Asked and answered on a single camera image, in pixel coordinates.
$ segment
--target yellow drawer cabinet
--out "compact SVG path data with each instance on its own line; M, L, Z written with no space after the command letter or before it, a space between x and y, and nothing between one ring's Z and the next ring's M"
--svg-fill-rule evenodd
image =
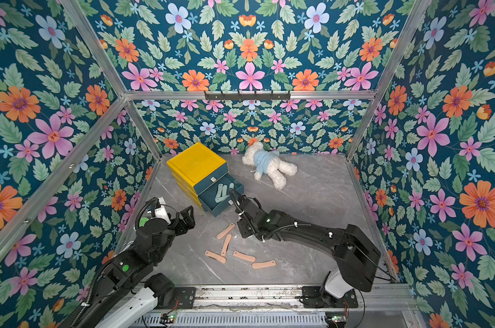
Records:
M244 193L244 186L229 175L228 163L200 142L167 161L167 166L182 191L215 216L232 204L229 198L215 202L219 183L233 182L235 189Z

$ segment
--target floral wallpaper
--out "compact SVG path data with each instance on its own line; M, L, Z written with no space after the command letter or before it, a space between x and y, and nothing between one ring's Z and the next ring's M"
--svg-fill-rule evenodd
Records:
M0 1L0 229L113 99L58 3Z
M495 0L428 9L355 155L432 328L495 328Z
M0 327L57 328L80 304L153 163L122 111L2 262Z

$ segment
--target drawer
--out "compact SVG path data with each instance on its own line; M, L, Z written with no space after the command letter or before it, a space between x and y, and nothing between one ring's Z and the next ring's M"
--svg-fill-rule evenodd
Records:
M239 194L244 193L244 185L227 173L198 195L198 199L200 200L204 211L209 211L213 216L218 216L218 214L230 206L229 200L231 200L231 197L227 197L220 203L215 201L215 197L217 196L218 184L229 185L231 182L235 185L235 190Z

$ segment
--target teal drawer panel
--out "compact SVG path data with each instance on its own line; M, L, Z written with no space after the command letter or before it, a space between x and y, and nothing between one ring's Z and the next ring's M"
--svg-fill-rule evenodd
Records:
M215 178L218 180L227 173L228 173L228 163L225 162L224 164L220 165L219 168L214 170L210 175L205 177L202 181L200 181L196 185L194 185L194 192L197 195L199 195L200 193L202 193L204 190L206 190L212 184L215 183L215 182L213 182L212 178Z
M227 173L222 178L213 183L203 193L198 195L198 199L202 203L202 208L204 209L204 211L209 211L213 214L213 216L218 216L218 214L222 213L222 211L230 206L229 200L231 199L231 197L227 197L220 203L217 203L215 201L215 197L217 195L218 184L225 184L229 186L231 182L235 185L235 190L239 194L244 193L244 185L238 182L234 177L229 175L229 173Z

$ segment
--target teddy bear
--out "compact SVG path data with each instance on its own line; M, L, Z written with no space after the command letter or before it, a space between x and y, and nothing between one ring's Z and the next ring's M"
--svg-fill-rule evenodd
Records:
M278 151L265 151L262 142L255 141L247 148L244 157L242 157L242 162L246 165L257 167L255 169L255 180L260 180L262 173L266 173L273 181L275 189L280 190L286 185L286 178L282 173L290 176L295 175L297 166L282 161L278 156Z

